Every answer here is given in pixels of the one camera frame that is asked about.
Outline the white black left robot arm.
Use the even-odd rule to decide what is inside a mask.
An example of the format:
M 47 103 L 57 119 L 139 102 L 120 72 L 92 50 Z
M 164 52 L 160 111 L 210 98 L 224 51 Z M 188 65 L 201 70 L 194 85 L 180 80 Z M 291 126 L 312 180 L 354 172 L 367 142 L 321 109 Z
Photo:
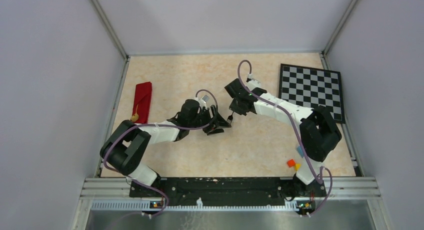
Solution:
M 142 163 L 149 145 L 180 141 L 194 129 L 213 135 L 230 127 L 216 105 L 207 107 L 203 100 L 188 99 L 174 117 L 160 123 L 135 124 L 124 120 L 104 143 L 99 154 L 118 173 L 141 183 L 141 190 L 152 197 L 161 187 L 160 175 Z

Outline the red cloth napkin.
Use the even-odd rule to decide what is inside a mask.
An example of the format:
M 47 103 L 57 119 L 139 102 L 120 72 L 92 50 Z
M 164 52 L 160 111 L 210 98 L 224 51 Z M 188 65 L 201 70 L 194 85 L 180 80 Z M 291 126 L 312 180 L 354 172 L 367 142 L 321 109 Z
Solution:
M 138 106 L 139 119 L 135 123 L 145 124 L 148 122 L 152 92 L 153 92 L 153 86 L 151 82 L 144 82 L 144 83 L 140 83 L 136 85 L 132 115 L 135 112 L 136 105 L 139 104 Z

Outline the dark metal fork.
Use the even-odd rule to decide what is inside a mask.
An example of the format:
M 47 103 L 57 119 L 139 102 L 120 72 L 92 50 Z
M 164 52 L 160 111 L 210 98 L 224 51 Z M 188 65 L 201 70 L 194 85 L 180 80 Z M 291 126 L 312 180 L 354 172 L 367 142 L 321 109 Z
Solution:
M 227 124 L 228 124 L 229 127 L 232 126 L 233 119 L 234 119 L 234 111 L 232 111 L 232 113 L 226 119 L 226 122 L 227 122 Z

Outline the gold spoon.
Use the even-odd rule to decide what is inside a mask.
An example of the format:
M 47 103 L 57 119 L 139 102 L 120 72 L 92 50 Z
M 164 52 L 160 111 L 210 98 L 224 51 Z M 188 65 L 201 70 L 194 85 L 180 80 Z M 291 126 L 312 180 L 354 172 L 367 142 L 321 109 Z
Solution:
M 131 122 L 137 122 L 138 119 L 139 119 L 138 107 L 139 107 L 139 104 L 136 105 L 135 112 L 133 113 L 133 115 L 130 118 Z

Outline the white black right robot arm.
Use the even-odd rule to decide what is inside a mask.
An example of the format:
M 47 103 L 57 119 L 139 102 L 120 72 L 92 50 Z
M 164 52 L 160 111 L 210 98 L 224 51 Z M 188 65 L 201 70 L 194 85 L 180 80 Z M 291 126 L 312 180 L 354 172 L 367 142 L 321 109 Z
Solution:
M 300 196 L 308 195 L 313 181 L 323 182 L 324 161 L 342 139 L 342 134 L 327 107 L 303 107 L 280 99 L 261 88 L 259 81 L 246 84 L 234 79 L 225 86 L 232 98 L 229 109 L 239 115 L 251 112 L 271 117 L 290 125 L 304 154 L 296 172 L 293 189 Z

